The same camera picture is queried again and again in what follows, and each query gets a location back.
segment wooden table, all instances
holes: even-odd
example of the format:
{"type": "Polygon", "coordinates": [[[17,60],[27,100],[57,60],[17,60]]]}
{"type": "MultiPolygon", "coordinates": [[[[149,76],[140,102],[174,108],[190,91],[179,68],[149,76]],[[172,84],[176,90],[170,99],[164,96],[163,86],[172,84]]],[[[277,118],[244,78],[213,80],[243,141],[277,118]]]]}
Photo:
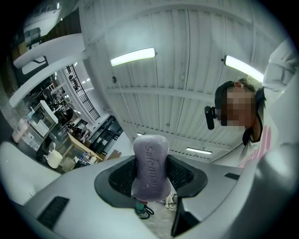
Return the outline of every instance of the wooden table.
{"type": "Polygon", "coordinates": [[[77,149],[81,150],[82,152],[88,152],[91,156],[95,156],[97,158],[97,162],[103,161],[102,158],[100,158],[96,153],[94,153],[92,150],[84,146],[82,143],[80,143],[78,140],[76,140],[73,136],[70,135],[70,133],[67,133],[68,137],[63,141],[63,143],[58,147],[57,151],[67,142],[67,140],[71,141],[71,145],[68,147],[68,149],[64,152],[62,157],[65,157],[66,154],[73,148],[76,147],[77,149]]]}

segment white cup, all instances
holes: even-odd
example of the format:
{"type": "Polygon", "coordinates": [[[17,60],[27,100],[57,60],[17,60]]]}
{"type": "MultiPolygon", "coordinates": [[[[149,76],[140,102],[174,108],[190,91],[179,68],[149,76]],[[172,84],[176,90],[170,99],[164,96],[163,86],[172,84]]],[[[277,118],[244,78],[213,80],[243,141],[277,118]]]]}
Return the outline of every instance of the white cup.
{"type": "Polygon", "coordinates": [[[53,150],[48,156],[48,164],[51,168],[57,169],[62,160],[62,155],[56,150],[53,150]]]}

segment metal railing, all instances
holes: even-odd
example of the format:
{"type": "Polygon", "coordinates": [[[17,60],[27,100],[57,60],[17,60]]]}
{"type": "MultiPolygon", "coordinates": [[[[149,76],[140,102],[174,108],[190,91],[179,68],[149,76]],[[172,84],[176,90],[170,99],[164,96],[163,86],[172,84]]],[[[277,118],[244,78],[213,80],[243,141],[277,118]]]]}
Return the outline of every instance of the metal railing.
{"type": "Polygon", "coordinates": [[[78,94],[82,104],[86,107],[90,115],[96,120],[100,117],[99,113],[95,110],[92,103],[90,102],[88,96],[85,94],[85,91],[80,83],[80,79],[75,72],[74,66],[69,65],[65,67],[66,74],[69,78],[69,81],[74,88],[75,92],[78,94]]]}

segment fluorescent light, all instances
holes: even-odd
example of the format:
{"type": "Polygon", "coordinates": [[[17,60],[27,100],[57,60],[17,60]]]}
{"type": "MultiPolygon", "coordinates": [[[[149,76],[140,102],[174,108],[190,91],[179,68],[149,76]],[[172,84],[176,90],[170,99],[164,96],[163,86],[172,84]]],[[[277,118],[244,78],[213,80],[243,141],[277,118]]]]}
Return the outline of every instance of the fluorescent light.
{"type": "Polygon", "coordinates": [[[263,74],[250,65],[232,57],[232,56],[225,56],[224,64],[230,66],[234,69],[242,71],[246,75],[251,76],[252,78],[256,79],[259,82],[263,82],[263,74]]]}
{"type": "Polygon", "coordinates": [[[110,60],[110,62],[111,62],[112,66],[116,66],[116,65],[123,64],[126,62],[155,57],[155,55],[156,55],[156,53],[155,53],[154,48],[147,48],[147,49],[143,49],[143,50],[133,51],[133,52],[124,54],[122,56],[116,57],[116,58],[110,60]]]}
{"type": "Polygon", "coordinates": [[[194,148],[186,148],[186,150],[207,155],[210,155],[212,153],[211,151],[199,150],[194,148]]]}

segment white machine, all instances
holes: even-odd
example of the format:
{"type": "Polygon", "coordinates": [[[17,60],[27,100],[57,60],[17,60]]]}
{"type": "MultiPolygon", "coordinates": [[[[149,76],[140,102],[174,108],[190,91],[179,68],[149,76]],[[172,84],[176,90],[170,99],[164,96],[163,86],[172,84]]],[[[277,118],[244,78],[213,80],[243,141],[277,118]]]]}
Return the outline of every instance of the white machine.
{"type": "MultiPolygon", "coordinates": [[[[292,144],[268,152],[244,170],[168,155],[166,174],[178,194],[171,235],[259,237],[296,194],[298,158],[299,147],[292,144]]],[[[17,209],[41,238],[156,238],[135,214],[131,197],[139,163],[133,155],[73,170],[17,209]]]]}

